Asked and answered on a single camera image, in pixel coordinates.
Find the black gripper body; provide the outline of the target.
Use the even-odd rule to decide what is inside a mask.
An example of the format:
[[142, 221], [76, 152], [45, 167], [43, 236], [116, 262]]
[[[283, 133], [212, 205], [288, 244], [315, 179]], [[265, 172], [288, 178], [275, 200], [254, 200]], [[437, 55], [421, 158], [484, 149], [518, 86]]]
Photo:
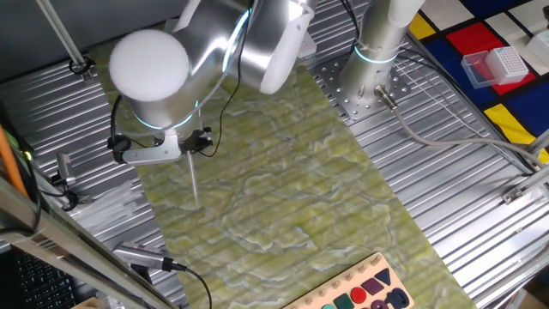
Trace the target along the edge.
[[193, 142], [199, 142], [199, 141], [212, 142], [211, 132], [212, 132], [212, 129], [210, 127], [195, 129], [191, 133], [189, 139]]

